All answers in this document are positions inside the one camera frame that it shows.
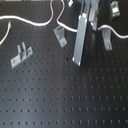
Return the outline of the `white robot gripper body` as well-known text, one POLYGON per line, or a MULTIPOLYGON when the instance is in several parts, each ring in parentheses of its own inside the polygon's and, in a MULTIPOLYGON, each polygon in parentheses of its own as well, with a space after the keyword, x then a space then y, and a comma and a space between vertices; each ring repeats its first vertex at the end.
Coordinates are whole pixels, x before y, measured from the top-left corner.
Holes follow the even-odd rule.
POLYGON ((80 13, 87 12, 88 9, 93 8, 98 11, 103 0, 77 0, 81 4, 80 13))

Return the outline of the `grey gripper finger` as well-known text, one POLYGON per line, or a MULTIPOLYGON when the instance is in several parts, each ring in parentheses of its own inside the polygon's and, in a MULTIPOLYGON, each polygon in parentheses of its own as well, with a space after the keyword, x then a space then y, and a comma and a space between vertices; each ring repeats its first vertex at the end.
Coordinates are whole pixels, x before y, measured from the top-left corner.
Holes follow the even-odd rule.
POLYGON ((72 58, 73 62, 76 63, 78 66, 81 65, 86 28, 87 28, 87 15, 85 13, 82 13, 79 16, 78 30, 76 34, 74 54, 72 58))
POLYGON ((97 30, 97 22, 98 22, 98 16, 97 16, 97 14, 98 14, 98 11, 97 10, 95 10, 93 8, 90 9, 89 22, 90 22, 90 24, 92 26, 92 29, 94 31, 97 30))

